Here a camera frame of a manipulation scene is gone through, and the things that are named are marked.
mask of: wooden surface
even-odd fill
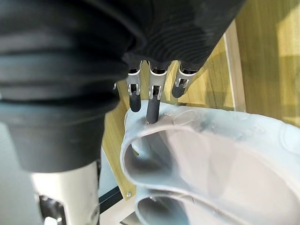
[[[300,0],[248,0],[236,25],[247,112],[300,127]]]
[[[174,98],[171,94],[177,67],[177,62],[173,62],[169,67],[162,102],[233,110],[233,98],[223,38],[219,41],[205,65],[194,77],[187,93],[179,99]],[[148,80],[149,67],[144,62],[141,71],[142,99],[148,99]],[[119,106],[106,116],[103,149],[120,190],[124,198],[128,199],[127,193],[130,192],[131,196],[135,194],[135,186],[124,177],[121,171],[120,147],[124,136],[124,116],[129,109],[129,97],[125,81],[119,82],[117,86],[121,101]]]

